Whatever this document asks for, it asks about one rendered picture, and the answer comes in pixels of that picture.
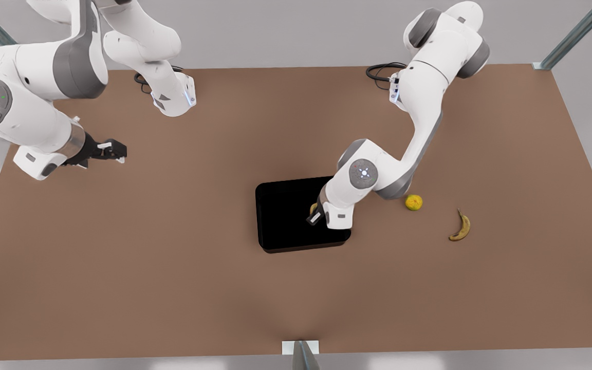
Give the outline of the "black storage box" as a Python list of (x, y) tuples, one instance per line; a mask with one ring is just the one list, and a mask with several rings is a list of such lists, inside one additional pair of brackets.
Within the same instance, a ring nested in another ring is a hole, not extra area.
[(255, 189), (258, 243), (266, 253), (343, 245), (350, 229), (333, 230), (324, 220), (310, 225), (310, 207), (331, 176), (266, 182)]

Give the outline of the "brown-spotted yellow banana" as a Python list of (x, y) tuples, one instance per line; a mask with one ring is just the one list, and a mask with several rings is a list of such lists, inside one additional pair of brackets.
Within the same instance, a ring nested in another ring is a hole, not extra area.
[(465, 237), (468, 236), (471, 230), (471, 221), (470, 219), (463, 213), (460, 209), (457, 209), (458, 215), (460, 217), (460, 229), (455, 233), (448, 237), (449, 241), (457, 242), (462, 241)]

